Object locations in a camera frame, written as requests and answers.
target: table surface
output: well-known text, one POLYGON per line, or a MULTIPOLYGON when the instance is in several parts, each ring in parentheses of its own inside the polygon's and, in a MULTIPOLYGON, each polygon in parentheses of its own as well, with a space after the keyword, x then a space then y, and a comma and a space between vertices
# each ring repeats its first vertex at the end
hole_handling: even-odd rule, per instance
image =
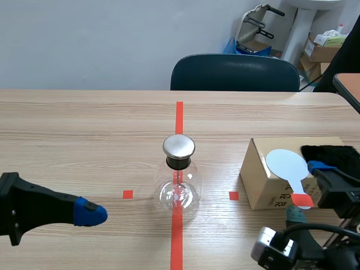
MULTIPOLYGON (((183 228, 185 270, 259 269, 250 257, 259 230, 284 227, 284 210, 250 209, 239 179, 252 137, 339 136, 360 150, 360 116, 336 94, 0 90, 0 171, 84 196, 109 214, 98 227, 39 227, 18 247, 2 236, 1 268, 169 270, 171 218, 155 207, 151 187, 176 101, 184 101, 184 133, 204 177, 183 228), (122 199, 123 190, 134 199, 122 199)), ((307 217, 339 223, 332 210, 307 217)), ((323 243, 329 234, 314 235, 323 243)))
POLYGON ((337 79, 357 101, 360 101, 360 73, 340 73, 337 79))

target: chair backrest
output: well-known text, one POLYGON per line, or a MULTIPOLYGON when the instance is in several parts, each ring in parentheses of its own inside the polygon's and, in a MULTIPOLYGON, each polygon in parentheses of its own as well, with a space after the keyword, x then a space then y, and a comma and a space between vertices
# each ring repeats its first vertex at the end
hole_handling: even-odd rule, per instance
POLYGON ((298 92, 299 74, 284 60, 252 55, 192 55, 173 70, 171 90, 298 92))

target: cardboard box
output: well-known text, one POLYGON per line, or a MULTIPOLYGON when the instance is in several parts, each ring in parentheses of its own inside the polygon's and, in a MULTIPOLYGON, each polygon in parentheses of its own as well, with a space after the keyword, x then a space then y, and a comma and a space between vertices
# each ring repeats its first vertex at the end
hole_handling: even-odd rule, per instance
POLYGON ((303 54, 300 58, 300 66, 298 69, 300 71, 300 75, 305 77, 306 81, 310 83, 323 74, 328 66, 329 63, 310 62, 310 60, 303 54))
POLYGON ((325 35, 317 35, 314 39, 314 43, 319 44, 322 47, 341 46, 343 45, 346 35, 338 37, 328 37, 325 35))
MULTIPOLYGON (((274 175, 266 165, 266 156, 275 149, 287 149, 301 155, 302 145, 344 145, 339 137, 253 138, 245 155, 240 176, 253 210, 281 209, 292 205, 293 190, 286 180, 274 175)), ((309 173, 302 180, 304 191, 317 207, 321 197, 316 179, 309 173)))
POLYGON ((322 47, 308 38, 305 43, 304 54, 310 62, 330 63, 340 48, 341 46, 322 47))

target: glass bottle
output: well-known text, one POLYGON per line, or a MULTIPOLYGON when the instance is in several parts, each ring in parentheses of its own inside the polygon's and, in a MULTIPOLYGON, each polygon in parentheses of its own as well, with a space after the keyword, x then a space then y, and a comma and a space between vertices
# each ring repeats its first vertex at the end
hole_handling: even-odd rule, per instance
POLYGON ((175 214, 190 212, 197 207, 203 190, 203 179, 191 161, 194 141, 182 134, 165 139, 166 159, 155 174, 154 198, 163 209, 175 214))

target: black cable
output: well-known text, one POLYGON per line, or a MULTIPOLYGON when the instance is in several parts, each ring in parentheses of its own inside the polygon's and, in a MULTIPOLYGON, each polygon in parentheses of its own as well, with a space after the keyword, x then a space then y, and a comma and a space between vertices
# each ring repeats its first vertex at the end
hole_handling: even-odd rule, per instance
POLYGON ((319 77, 317 77, 315 80, 313 80, 313 81, 309 82, 307 85, 305 85, 305 86, 304 86, 302 89, 300 89, 299 91, 304 90, 305 88, 307 88, 307 86, 309 86, 309 85, 313 84, 314 82, 316 82, 317 80, 319 80, 319 78, 321 78, 321 77, 323 77, 323 74, 320 74, 320 76, 319 76, 319 77))
POLYGON ((286 236, 288 236, 292 232, 301 231, 301 230, 320 230, 326 232, 333 232, 339 235, 348 236, 350 239, 360 241, 360 235, 355 232, 349 231, 348 229, 343 229, 328 224, 317 224, 317 223, 302 223, 302 224, 293 225, 280 232, 280 235, 286 238, 286 236))

